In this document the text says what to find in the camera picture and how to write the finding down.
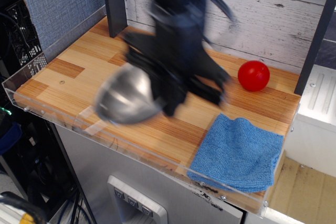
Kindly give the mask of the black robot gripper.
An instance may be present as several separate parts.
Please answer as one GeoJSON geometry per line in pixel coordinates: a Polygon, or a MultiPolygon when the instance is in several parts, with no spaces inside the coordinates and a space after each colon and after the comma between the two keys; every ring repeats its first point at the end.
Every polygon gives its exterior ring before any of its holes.
{"type": "Polygon", "coordinates": [[[153,6],[150,14],[155,34],[128,32],[124,40],[128,62],[150,75],[153,96],[165,102],[164,114],[173,116],[189,92],[220,105],[230,76],[203,48],[205,10],[188,6],[170,14],[153,6]]]}

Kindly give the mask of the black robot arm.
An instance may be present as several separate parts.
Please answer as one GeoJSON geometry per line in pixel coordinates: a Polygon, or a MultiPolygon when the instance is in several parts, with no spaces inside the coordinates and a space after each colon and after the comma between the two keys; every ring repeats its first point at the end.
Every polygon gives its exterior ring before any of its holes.
{"type": "Polygon", "coordinates": [[[206,1],[212,1],[228,18],[233,13],[223,0],[154,0],[149,13],[155,34],[128,33],[127,61],[150,77],[154,99],[173,116],[191,92],[220,104],[229,74],[205,51],[206,1]]]}

